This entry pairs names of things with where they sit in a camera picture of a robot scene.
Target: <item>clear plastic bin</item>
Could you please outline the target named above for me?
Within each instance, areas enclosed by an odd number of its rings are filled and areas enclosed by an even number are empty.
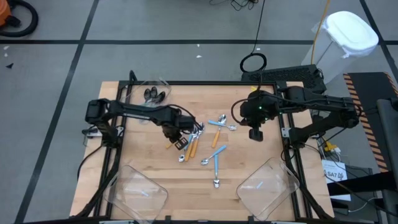
[[[167,200],[167,191],[129,165],[112,179],[104,198],[140,224],[151,224]]]
[[[299,187],[299,180],[276,158],[270,158],[236,189],[244,206],[260,221]]]

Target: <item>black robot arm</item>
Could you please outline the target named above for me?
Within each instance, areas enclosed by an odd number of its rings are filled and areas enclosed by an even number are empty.
[[[175,143],[177,149],[183,149],[188,141],[182,138],[181,132],[192,132],[197,124],[193,116],[182,115],[178,108],[171,106],[158,106],[150,108],[146,106],[121,103],[116,100],[91,100],[88,103],[85,121],[95,125],[102,134],[104,146],[118,147],[121,138],[118,130],[109,125],[108,121],[117,116],[145,119],[161,126],[166,138]]]
[[[293,147],[303,147],[310,136],[331,128],[353,128],[359,123],[359,115],[351,98],[320,95],[299,86],[280,88],[278,92],[283,93],[284,97],[257,89],[241,105],[243,120],[239,123],[252,127],[249,131],[251,139],[263,140],[259,127],[268,119],[274,119],[282,113],[298,113],[307,109],[330,111],[330,114],[304,128],[290,128],[287,135]]]

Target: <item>wooden table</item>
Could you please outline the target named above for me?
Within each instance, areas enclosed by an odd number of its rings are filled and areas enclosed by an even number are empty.
[[[287,84],[302,86],[301,83],[294,82]],[[115,99],[117,86],[118,82],[103,82],[99,97]],[[262,86],[262,90],[273,92],[271,86]],[[130,103],[141,102],[142,91],[144,88],[134,91]],[[239,99],[247,98],[250,92],[251,87],[247,85],[172,86],[168,103],[186,108],[196,116],[197,121],[206,124],[205,132],[200,137],[197,154],[188,162],[178,162],[181,151],[174,147],[165,148],[168,140],[164,138],[160,127],[152,123],[142,125],[136,119],[127,119],[120,164],[121,166],[129,164],[167,189],[169,197],[158,220],[163,220],[166,215],[171,215],[173,220],[247,220],[251,215],[238,199],[236,188],[266,160],[280,157],[283,147],[277,118],[262,125],[263,142],[249,139],[249,127],[238,126],[235,132],[222,129],[216,148],[224,144],[228,147],[219,155],[221,182],[219,189],[213,186],[213,162],[207,166],[200,165],[200,161],[215,150],[211,148],[211,143],[218,128],[207,124],[207,121],[217,120],[220,114],[226,114],[227,123],[234,124],[230,115],[231,105]],[[239,117],[239,105],[235,107],[234,113]],[[296,113],[293,117],[296,127],[311,123],[308,110]],[[99,144],[99,138],[89,140],[85,156]],[[317,146],[312,139],[308,140],[307,144]],[[319,154],[310,148],[303,148],[300,152],[309,191],[323,209],[333,216]],[[101,150],[88,159],[82,167],[71,215],[78,213],[98,188],[103,157],[104,150]],[[300,214],[305,217],[301,192],[298,190],[297,193]],[[101,213],[104,213],[104,208],[105,206],[102,206]],[[112,218],[131,219],[116,207],[113,208]],[[278,206],[268,220],[294,220],[291,198],[288,197]]]

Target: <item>yellow cable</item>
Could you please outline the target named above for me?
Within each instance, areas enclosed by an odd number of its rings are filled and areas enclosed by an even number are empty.
[[[315,38],[313,40],[313,47],[312,47],[312,54],[311,54],[311,65],[313,64],[313,54],[315,52],[315,43],[317,42],[318,34],[319,34],[319,31],[320,31],[321,26],[323,24],[323,20],[325,20],[326,13],[328,12],[329,4],[330,4],[330,0],[328,0],[328,2],[326,3],[325,9],[323,10],[323,15],[322,15],[322,18],[321,18],[321,22],[319,23],[317,33],[315,34]]]

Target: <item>white label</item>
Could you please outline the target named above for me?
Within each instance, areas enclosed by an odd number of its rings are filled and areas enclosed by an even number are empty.
[[[346,164],[342,162],[333,162],[333,161],[328,161],[322,159],[322,166],[323,166],[323,172],[325,175],[327,175],[330,179],[339,182],[342,180],[347,179],[347,172],[345,171],[346,169]],[[331,183],[330,179],[326,178],[326,183]],[[330,196],[330,198],[333,199],[338,199],[338,200],[345,200],[345,201],[351,201],[351,196],[350,195],[337,195],[337,196]]]

